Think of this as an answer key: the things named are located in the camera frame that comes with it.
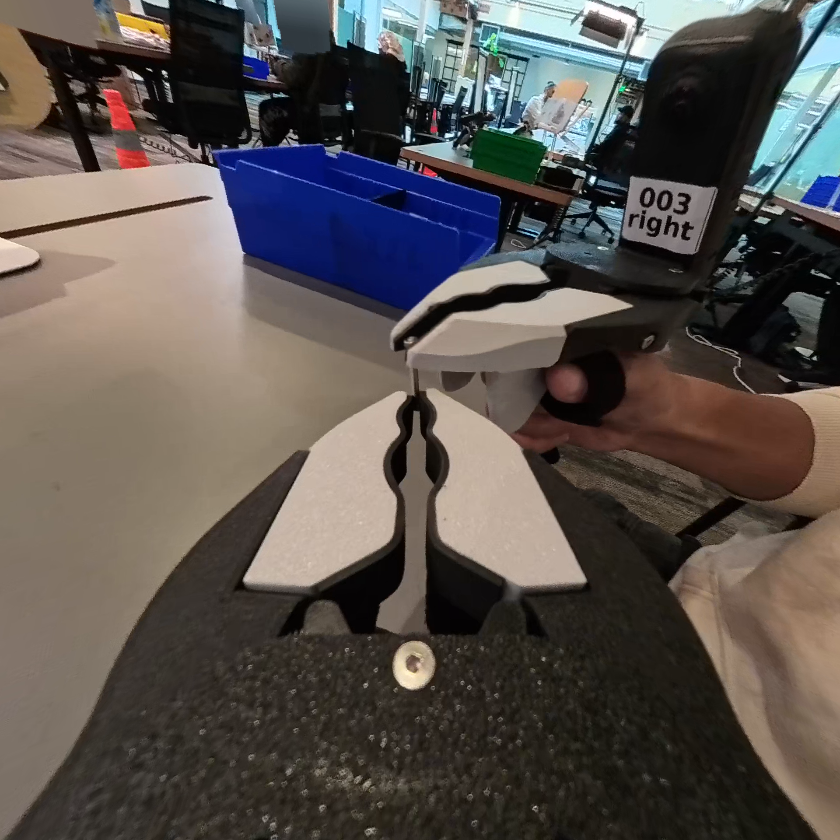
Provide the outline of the blue plastic parts bin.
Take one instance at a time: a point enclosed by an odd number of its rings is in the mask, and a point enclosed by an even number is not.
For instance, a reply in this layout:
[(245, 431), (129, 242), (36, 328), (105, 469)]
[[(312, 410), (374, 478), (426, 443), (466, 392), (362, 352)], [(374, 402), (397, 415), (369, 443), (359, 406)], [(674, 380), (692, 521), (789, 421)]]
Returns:
[(498, 196), (320, 144), (214, 153), (244, 254), (409, 310), (497, 246)]

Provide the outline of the green plastic crate stack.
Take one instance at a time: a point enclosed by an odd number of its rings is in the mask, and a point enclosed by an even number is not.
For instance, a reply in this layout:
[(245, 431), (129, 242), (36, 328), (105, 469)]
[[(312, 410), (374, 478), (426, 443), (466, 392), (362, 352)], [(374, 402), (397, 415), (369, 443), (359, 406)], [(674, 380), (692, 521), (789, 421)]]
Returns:
[(469, 157), (475, 171), (533, 185), (547, 151), (543, 143), (528, 136), (483, 128), (472, 140)]

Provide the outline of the person's cream hoodie torso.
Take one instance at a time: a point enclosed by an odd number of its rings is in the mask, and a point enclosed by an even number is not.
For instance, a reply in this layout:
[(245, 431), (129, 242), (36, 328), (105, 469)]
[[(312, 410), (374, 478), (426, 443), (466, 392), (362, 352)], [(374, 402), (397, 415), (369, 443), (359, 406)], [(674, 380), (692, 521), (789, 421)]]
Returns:
[(839, 838), (839, 513), (738, 532), (670, 588), (767, 771), (820, 838)]

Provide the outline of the wooden background table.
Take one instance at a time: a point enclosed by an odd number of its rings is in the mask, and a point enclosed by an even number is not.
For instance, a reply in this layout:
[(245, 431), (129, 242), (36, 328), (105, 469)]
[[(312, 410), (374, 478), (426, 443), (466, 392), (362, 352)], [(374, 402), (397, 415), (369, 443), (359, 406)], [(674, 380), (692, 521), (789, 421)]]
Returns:
[(572, 186), (555, 188), (542, 183), (518, 182), (503, 175), (475, 170), (473, 161), (462, 150), (453, 149), (450, 143), (405, 146), (400, 151), (400, 159), (408, 164), (426, 167), (451, 182), (463, 182), (511, 202), (536, 201), (567, 207), (579, 195), (585, 183), (583, 178), (578, 177)]

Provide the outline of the white tablet stand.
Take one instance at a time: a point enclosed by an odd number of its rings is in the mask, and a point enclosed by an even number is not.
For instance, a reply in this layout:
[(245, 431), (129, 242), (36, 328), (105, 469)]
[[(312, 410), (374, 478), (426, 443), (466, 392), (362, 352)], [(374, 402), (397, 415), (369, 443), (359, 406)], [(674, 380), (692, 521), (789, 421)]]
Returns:
[(40, 262), (40, 255), (36, 250), (5, 238), (1, 238), (0, 251), (1, 277), (28, 270)]

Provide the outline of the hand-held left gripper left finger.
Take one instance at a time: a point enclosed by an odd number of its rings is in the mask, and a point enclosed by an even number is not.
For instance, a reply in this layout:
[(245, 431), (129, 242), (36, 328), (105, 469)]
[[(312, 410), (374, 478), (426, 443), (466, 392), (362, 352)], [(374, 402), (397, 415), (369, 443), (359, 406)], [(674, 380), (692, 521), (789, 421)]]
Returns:
[(245, 572), (243, 587), (325, 600), (350, 631), (376, 629), (405, 571), (411, 397), (395, 392), (342, 421), (306, 453)]

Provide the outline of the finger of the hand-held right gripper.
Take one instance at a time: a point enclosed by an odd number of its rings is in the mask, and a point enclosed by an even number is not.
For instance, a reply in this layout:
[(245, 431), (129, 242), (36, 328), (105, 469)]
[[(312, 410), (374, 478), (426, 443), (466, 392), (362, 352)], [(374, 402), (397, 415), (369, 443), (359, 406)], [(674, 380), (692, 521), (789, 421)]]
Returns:
[(534, 301), (552, 289), (539, 267), (510, 261), (460, 271), (431, 290), (391, 332), (391, 349), (401, 352), (406, 342), (428, 336), (450, 316), (485, 312), (502, 303)]
[(560, 358), (572, 327), (631, 307), (573, 288), (435, 292), (406, 315), (406, 366), (436, 374), (536, 371)]

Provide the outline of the orange traffic cone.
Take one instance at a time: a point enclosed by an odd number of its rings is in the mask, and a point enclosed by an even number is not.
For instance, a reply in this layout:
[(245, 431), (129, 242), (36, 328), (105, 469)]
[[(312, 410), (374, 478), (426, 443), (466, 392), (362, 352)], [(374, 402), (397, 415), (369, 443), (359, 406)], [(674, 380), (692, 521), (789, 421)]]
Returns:
[(149, 157), (140, 141), (130, 111), (120, 91), (104, 88), (101, 94), (108, 107), (112, 139), (119, 168), (134, 170), (150, 167)]

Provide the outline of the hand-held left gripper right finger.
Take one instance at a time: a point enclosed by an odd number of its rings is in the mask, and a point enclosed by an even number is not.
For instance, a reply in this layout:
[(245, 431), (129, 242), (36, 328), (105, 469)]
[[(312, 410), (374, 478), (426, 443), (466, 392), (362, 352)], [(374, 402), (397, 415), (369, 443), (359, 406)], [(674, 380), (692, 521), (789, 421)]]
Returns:
[(582, 592), (587, 580), (520, 447), (439, 390), (418, 397), (433, 487), (427, 502), (426, 623), (476, 634), (525, 596)]

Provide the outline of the black office chair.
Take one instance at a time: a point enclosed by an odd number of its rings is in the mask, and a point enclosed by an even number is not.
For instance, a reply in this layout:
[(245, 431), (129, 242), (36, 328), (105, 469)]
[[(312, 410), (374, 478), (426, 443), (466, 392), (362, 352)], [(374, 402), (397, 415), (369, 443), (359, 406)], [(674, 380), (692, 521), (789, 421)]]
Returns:
[(348, 151), (389, 165), (400, 160), (410, 77), (398, 58), (348, 44), (352, 138)]
[(209, 1), (170, 1), (167, 69), (176, 131), (193, 148), (251, 141), (245, 99), (245, 15)]

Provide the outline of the person's right forearm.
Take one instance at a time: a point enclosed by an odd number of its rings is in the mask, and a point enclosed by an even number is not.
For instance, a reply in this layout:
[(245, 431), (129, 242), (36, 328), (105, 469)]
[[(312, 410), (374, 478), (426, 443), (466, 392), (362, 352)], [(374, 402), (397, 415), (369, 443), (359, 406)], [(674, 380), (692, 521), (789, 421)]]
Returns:
[(839, 507), (839, 389), (788, 395), (692, 381), (680, 404), (682, 466), (732, 495), (816, 519)]

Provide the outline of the studio softbox light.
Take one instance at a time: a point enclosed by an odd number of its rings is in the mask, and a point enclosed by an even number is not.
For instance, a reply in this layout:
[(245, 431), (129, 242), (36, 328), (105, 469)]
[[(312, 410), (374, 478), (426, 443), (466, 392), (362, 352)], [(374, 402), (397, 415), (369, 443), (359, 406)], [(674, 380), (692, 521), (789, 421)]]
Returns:
[(645, 18), (635, 9), (605, 1), (586, 1), (571, 25), (580, 25), (580, 35), (611, 49), (630, 50), (640, 35)]

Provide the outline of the row of small blue bins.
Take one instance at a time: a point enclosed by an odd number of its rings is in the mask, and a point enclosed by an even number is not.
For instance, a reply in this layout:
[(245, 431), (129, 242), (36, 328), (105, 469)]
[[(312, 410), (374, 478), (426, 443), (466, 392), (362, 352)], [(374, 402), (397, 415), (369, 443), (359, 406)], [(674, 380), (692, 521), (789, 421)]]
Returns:
[(826, 212), (839, 213), (839, 175), (819, 175), (800, 202)]

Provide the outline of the person's right hand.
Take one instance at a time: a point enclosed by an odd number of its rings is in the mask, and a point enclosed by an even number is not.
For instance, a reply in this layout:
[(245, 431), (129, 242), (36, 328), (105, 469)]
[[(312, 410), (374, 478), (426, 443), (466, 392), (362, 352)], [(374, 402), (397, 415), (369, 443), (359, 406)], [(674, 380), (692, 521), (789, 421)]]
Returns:
[(624, 398), (600, 426), (561, 421), (539, 407), (513, 439), (540, 454), (565, 445), (634, 452), (699, 475), (706, 448), (701, 416), (719, 397), (720, 386), (671, 371), (657, 355), (630, 355), (622, 366)]

